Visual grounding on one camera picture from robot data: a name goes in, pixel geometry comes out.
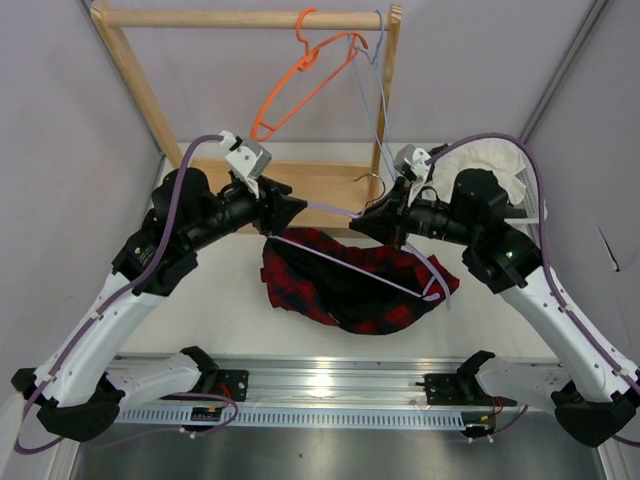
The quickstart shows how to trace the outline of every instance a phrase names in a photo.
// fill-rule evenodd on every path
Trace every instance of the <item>wooden rack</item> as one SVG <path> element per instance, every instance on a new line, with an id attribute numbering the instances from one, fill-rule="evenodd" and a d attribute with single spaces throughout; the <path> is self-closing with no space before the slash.
<path id="1" fill-rule="evenodd" d="M 149 85 L 142 67 L 131 49 L 122 29 L 138 28 L 249 28 L 295 29 L 300 12 L 217 11 L 217 10 L 134 10 L 113 9 L 108 2 L 95 1 L 91 6 L 91 18 L 107 46 L 115 64 L 149 124 L 158 144 L 174 167 L 182 160 L 167 118 Z M 382 70 L 384 102 L 389 105 L 391 81 L 395 66 L 402 9 L 391 5 L 383 15 L 383 27 L 387 33 L 386 52 Z M 303 29 L 312 30 L 380 30 L 380 18 L 375 12 L 314 12 L 307 15 Z M 381 95 L 378 107 L 376 131 L 379 138 L 385 130 Z M 309 161 L 281 161 L 275 159 L 266 175 L 293 187 L 294 195 L 310 202 L 323 203 L 348 210 L 359 211 L 368 200 L 377 195 L 378 183 L 369 177 L 368 182 L 352 183 L 351 180 L 366 173 L 379 173 L 380 148 L 373 142 L 369 163 L 327 163 Z M 228 180 L 226 163 L 220 159 L 197 158 L 193 166 L 205 171 L 213 191 Z M 313 226 L 322 229 L 344 229 L 348 219 L 339 215 L 305 210 L 292 225 Z"/>

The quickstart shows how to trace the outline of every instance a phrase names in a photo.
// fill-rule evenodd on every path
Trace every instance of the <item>red and black plaid fabric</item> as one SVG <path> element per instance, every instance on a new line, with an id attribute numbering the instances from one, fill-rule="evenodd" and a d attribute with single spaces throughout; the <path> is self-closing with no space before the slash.
<path id="1" fill-rule="evenodd" d="M 420 288 L 412 289 L 416 293 L 421 293 L 432 277 L 429 269 L 414 255 L 389 247 L 365 249 L 345 247 L 330 236 L 312 228 L 288 229 L 282 234 L 282 237 L 323 252 L 367 272 L 380 275 L 399 285 L 406 286 L 407 282 L 405 280 L 410 275 L 413 282 L 415 283 L 417 280 L 420 285 Z M 437 281 L 431 284 L 426 293 L 426 296 L 431 296 L 435 293 L 440 294 L 438 300 L 431 302 L 412 297 L 389 286 L 388 288 L 393 288 L 398 295 L 402 295 L 404 301 L 396 302 L 399 304 L 394 304 L 392 309 L 381 315 L 373 314 L 364 321 L 337 321 L 325 308 L 326 301 L 323 302 L 316 285 L 300 274 L 299 270 L 296 271 L 292 268 L 287 263 L 287 260 L 276 251 L 277 249 L 281 250 L 280 246 L 286 245 L 280 240 L 268 239 L 262 254 L 264 268 L 261 270 L 261 277 L 262 281 L 267 285 L 269 300 L 274 308 L 280 307 L 285 310 L 293 310 L 322 324 L 338 326 L 352 333 L 386 335 L 407 328 L 445 299 L 444 291 Z M 296 247 L 290 246 L 289 248 L 302 252 Z M 303 253 L 316 257 L 316 255 L 309 252 Z M 429 260 L 447 282 L 449 291 L 451 293 L 455 292 L 460 280 L 442 267 L 435 256 L 432 255 Z M 361 273 L 355 273 L 359 277 L 368 278 Z"/>

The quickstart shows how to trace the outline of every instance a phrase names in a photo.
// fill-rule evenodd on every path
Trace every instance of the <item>wooden board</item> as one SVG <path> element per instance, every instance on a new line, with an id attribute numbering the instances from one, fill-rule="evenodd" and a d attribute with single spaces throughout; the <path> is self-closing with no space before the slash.
<path id="1" fill-rule="evenodd" d="M 194 159 L 192 166 L 207 174 L 211 191 L 217 192 L 229 183 L 229 166 L 224 160 L 199 157 Z M 294 197 L 358 212 L 367 202 L 369 181 L 366 178 L 359 182 L 352 180 L 369 171 L 366 164 L 277 161 L 270 163 L 264 174 L 291 186 Z M 348 224 L 349 218 L 342 215 L 306 209 L 291 226 L 331 231 L 344 230 Z"/>

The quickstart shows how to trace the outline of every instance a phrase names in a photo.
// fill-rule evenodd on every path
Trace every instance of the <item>metallic floor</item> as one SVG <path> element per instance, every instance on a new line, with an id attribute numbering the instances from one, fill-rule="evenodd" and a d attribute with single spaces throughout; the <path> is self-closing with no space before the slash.
<path id="1" fill-rule="evenodd" d="M 165 432 L 101 448 L 149 429 L 113 425 L 81 446 L 71 478 L 605 479 L 597 450 L 581 446 L 543 414 L 525 416 L 493 444 L 456 443 L 462 438 L 457 432 L 236 427 L 196 440 Z"/>

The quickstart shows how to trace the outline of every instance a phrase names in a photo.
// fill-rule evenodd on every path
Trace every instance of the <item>wooden rod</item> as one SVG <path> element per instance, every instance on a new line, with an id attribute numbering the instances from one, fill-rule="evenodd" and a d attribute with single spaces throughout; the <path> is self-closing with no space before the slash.
<path id="1" fill-rule="evenodd" d="M 169 158 L 171 165 L 177 168 L 182 160 L 182 152 L 176 137 L 122 29 L 107 26 L 104 22 L 105 15 L 108 15 L 109 11 L 110 7 L 106 1 L 93 2 L 91 18 L 158 144 Z"/>
<path id="2" fill-rule="evenodd" d="M 294 29 L 299 15 L 286 11 L 109 9 L 104 21 L 110 27 Z M 390 15 L 383 18 L 384 29 L 389 30 Z M 305 17 L 302 28 L 375 31 L 380 30 L 380 17 L 376 12 L 314 12 Z"/>
<path id="3" fill-rule="evenodd" d="M 380 95 L 380 105 L 378 107 L 378 124 L 376 133 L 380 142 L 384 144 L 384 131 L 386 127 L 384 105 L 389 108 L 389 98 L 391 96 L 391 81 L 393 80 L 393 71 L 396 64 L 396 54 L 398 52 L 398 39 L 400 38 L 400 24 L 402 23 L 402 8 L 400 5 L 392 4 L 387 16 L 391 19 L 389 33 L 387 34 L 387 47 L 384 55 L 384 66 L 382 70 L 382 94 Z M 380 174 L 380 147 L 373 140 L 373 153 L 371 155 L 371 172 L 376 175 Z M 378 196 L 378 181 L 375 178 L 369 178 L 369 200 Z"/>

